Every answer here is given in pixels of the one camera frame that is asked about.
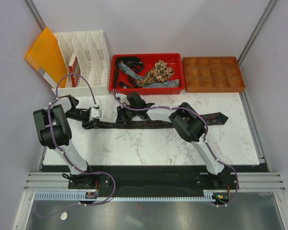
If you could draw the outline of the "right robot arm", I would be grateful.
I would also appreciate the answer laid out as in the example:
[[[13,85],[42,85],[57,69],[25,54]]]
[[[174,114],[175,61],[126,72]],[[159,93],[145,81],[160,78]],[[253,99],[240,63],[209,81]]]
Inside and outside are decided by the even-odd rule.
[[[211,185],[219,189],[227,184],[230,170],[218,159],[208,144],[206,139],[208,124],[188,103],[176,107],[148,104],[136,92],[124,97],[113,92],[113,96],[123,111],[124,123],[135,116],[145,121],[171,123],[178,135],[191,143],[199,153],[210,175]]]

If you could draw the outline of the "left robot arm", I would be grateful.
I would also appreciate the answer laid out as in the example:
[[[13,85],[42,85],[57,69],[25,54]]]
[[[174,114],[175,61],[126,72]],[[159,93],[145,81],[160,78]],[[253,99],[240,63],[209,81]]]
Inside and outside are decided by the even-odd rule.
[[[101,109],[94,102],[93,107],[78,109],[79,101],[71,95],[56,98],[47,108],[33,112],[38,140],[42,146],[58,153],[70,169],[70,174],[62,176],[76,188],[92,188],[96,177],[72,143],[72,130],[68,119],[82,122],[84,129],[89,128],[101,117]]]

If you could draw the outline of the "brown blue patterned tie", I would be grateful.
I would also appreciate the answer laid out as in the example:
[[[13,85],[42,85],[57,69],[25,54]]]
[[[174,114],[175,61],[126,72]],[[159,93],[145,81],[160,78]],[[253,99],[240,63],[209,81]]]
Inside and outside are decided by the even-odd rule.
[[[201,115],[209,126],[224,125],[228,121],[228,117],[221,112]],[[101,129],[169,129],[174,126],[166,121],[130,121],[126,124],[117,124],[103,121],[96,121],[94,128]]]

